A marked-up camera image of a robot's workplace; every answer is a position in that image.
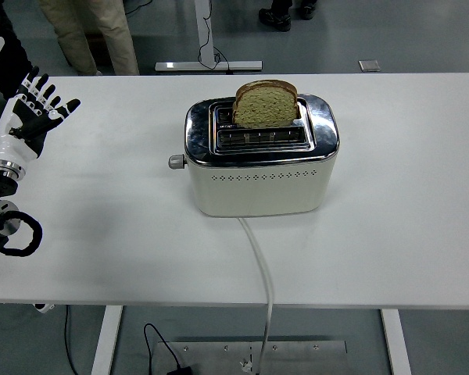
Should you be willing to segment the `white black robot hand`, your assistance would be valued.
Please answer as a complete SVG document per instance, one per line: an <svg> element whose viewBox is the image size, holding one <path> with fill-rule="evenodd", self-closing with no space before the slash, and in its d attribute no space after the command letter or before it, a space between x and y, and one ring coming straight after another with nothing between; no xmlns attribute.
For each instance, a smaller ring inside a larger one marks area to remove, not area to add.
<svg viewBox="0 0 469 375"><path fill-rule="evenodd" d="M21 166L38 158L46 135L79 107L73 98L64 102L48 74L34 67L6 103L0 118L0 160Z"/></svg>

